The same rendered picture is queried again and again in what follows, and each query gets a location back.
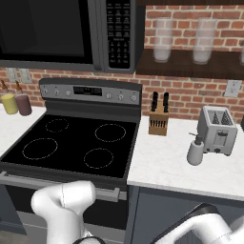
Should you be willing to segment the blue-grey drawer front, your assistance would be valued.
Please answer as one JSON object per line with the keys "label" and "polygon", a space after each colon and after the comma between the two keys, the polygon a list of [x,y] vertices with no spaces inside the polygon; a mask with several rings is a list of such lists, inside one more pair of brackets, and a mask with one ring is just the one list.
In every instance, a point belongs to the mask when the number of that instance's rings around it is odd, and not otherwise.
{"label": "blue-grey drawer front", "polygon": [[216,206],[228,224],[244,215],[242,201],[140,187],[132,244],[151,244],[156,236],[201,203]]}

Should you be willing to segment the wooden knife block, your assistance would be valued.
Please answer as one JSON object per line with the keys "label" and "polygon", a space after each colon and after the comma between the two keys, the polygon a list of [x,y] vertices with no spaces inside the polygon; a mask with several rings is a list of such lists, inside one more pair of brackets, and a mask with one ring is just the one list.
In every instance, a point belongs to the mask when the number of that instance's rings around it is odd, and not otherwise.
{"label": "wooden knife block", "polygon": [[149,134],[167,135],[169,114],[164,112],[164,108],[157,108],[154,112],[150,112],[149,117]]}

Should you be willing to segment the black electric range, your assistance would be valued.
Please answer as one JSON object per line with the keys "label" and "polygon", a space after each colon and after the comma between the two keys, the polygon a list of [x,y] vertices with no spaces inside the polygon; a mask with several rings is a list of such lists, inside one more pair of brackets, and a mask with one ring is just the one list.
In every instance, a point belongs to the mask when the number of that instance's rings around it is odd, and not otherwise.
{"label": "black electric range", "polygon": [[[84,221],[106,244],[123,244],[129,214],[127,177],[141,118],[141,85],[43,78],[39,86],[46,111],[0,156],[0,173],[57,184],[89,180],[96,189],[119,188],[127,194],[126,200],[96,198],[85,211]],[[31,196],[37,190],[5,186],[33,244],[45,244],[47,225],[31,209]]]}

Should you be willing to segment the grey soap dispenser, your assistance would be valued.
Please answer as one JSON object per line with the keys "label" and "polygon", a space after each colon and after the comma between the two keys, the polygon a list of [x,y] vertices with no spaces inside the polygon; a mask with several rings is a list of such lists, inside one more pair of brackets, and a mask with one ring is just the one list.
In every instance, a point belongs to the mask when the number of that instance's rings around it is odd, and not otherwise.
{"label": "grey soap dispenser", "polygon": [[199,134],[195,135],[195,139],[191,142],[187,153],[187,161],[193,165],[198,166],[203,159],[204,143]]}

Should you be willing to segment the clear glass jar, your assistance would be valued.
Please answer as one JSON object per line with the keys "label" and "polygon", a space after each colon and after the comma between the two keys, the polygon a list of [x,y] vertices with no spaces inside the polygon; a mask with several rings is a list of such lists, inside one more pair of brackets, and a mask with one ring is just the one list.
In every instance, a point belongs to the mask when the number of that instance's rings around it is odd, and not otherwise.
{"label": "clear glass jar", "polygon": [[155,21],[154,60],[166,63],[171,56],[173,41],[173,20],[172,18],[157,18]]}
{"label": "clear glass jar", "polygon": [[217,20],[213,18],[198,19],[193,46],[193,61],[195,64],[206,65],[211,59],[216,24]]}

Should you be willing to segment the silver toaster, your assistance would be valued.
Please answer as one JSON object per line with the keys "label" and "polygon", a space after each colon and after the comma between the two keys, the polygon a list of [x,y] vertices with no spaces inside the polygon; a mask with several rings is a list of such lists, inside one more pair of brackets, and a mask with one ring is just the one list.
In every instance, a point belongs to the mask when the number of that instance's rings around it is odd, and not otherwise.
{"label": "silver toaster", "polygon": [[226,107],[203,106],[198,118],[197,133],[202,138],[204,153],[229,156],[237,136],[237,126]]}

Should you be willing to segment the maroon bottle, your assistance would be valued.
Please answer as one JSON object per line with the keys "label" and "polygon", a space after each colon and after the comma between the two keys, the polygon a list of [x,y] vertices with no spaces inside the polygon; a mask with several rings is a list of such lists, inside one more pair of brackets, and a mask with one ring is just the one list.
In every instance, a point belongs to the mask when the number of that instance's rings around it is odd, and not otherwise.
{"label": "maroon bottle", "polygon": [[29,97],[23,92],[18,81],[16,81],[15,101],[21,115],[27,116],[32,113]]}

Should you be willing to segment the yellow bottle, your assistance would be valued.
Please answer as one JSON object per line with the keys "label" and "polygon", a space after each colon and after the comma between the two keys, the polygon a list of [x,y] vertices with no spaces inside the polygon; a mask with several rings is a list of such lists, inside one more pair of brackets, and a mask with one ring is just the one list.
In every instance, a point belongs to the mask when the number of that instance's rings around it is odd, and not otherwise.
{"label": "yellow bottle", "polygon": [[15,101],[15,95],[9,91],[4,81],[1,81],[1,83],[2,83],[1,101],[4,105],[4,109],[7,114],[16,114],[18,112],[18,107]]}

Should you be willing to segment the black over-range microwave oven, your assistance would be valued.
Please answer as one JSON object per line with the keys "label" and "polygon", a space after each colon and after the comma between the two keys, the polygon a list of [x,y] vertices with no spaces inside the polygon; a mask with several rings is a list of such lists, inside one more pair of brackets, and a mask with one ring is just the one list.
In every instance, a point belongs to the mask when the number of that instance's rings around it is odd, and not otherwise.
{"label": "black over-range microwave oven", "polygon": [[133,73],[144,50],[146,9],[100,0],[103,70],[94,0],[0,0],[0,66]]}

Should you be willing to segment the blue-grey base cabinet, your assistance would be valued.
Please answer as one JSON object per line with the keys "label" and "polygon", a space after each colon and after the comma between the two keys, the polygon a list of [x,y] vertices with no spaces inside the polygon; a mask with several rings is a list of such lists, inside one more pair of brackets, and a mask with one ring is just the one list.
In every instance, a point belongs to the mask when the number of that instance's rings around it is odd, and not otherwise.
{"label": "blue-grey base cabinet", "polygon": [[0,184],[0,231],[26,235],[6,187]]}

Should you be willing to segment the dark wooden wall shelf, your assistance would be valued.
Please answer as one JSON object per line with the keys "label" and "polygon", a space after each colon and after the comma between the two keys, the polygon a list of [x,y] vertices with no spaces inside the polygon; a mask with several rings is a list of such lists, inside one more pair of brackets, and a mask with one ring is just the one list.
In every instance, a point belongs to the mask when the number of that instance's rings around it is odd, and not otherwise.
{"label": "dark wooden wall shelf", "polygon": [[213,51],[206,65],[193,62],[193,53],[185,50],[171,51],[167,63],[154,60],[153,50],[144,50],[136,73],[141,75],[196,77],[212,79],[244,80],[244,65],[237,51]]}

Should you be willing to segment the white wall outlet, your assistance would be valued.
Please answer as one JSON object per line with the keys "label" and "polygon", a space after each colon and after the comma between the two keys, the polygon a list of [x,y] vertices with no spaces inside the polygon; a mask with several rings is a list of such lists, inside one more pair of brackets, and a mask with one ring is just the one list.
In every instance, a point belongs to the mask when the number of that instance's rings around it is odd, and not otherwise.
{"label": "white wall outlet", "polygon": [[15,83],[16,81],[19,80],[16,68],[6,68],[6,71],[8,74],[9,81],[11,83]]}
{"label": "white wall outlet", "polygon": [[20,69],[21,81],[25,84],[31,84],[31,74],[28,69]]}
{"label": "white wall outlet", "polygon": [[224,95],[226,97],[238,97],[241,84],[241,80],[229,80]]}

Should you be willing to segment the dark wooden wall cabinet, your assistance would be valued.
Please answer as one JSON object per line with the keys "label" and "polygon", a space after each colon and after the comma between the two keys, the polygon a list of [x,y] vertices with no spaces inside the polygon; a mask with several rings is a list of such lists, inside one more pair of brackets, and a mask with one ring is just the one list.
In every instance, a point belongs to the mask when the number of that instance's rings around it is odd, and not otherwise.
{"label": "dark wooden wall cabinet", "polygon": [[139,6],[231,6],[244,5],[244,0],[137,0]]}

